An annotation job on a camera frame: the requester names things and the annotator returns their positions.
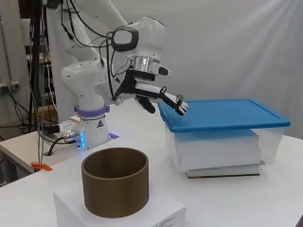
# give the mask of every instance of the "white box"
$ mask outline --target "white box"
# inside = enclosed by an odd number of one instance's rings
[[[166,136],[179,172],[257,165],[261,161],[258,135],[251,130],[172,133],[167,129]]]
[[[125,218],[100,218],[84,205],[82,182],[54,192],[59,227],[184,227],[186,207],[170,195],[150,188],[147,205]]]

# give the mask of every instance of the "transparent plastic bin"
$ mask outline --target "transparent plastic bin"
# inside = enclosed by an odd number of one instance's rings
[[[203,168],[271,164],[290,120],[254,99],[187,100],[180,116],[159,110],[170,154],[181,172]]]
[[[235,132],[237,135],[243,131],[205,131],[204,134],[210,135],[202,140],[199,132],[173,133],[166,127],[166,140],[170,157],[179,172],[201,168],[254,165],[259,164],[260,161],[268,165],[276,158],[284,129],[280,127],[246,130],[256,135],[241,136],[241,138],[230,134]],[[212,138],[216,133],[220,135],[220,140]]]

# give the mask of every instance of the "blue lid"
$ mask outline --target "blue lid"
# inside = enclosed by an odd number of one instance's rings
[[[291,122],[254,99],[187,100],[189,109],[179,115],[165,103],[160,114],[169,130],[189,131],[245,130],[288,127]]]

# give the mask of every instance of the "cardboard tube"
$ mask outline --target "cardboard tube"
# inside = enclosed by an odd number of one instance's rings
[[[149,159],[132,148],[108,148],[81,166],[86,208],[99,217],[122,218],[149,200]]]

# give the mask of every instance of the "orange object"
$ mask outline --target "orange object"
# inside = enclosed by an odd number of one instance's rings
[[[44,169],[46,171],[51,171],[53,170],[52,167],[48,166],[47,164],[41,164],[41,163],[31,163],[30,164],[33,168],[38,168],[38,169]]]

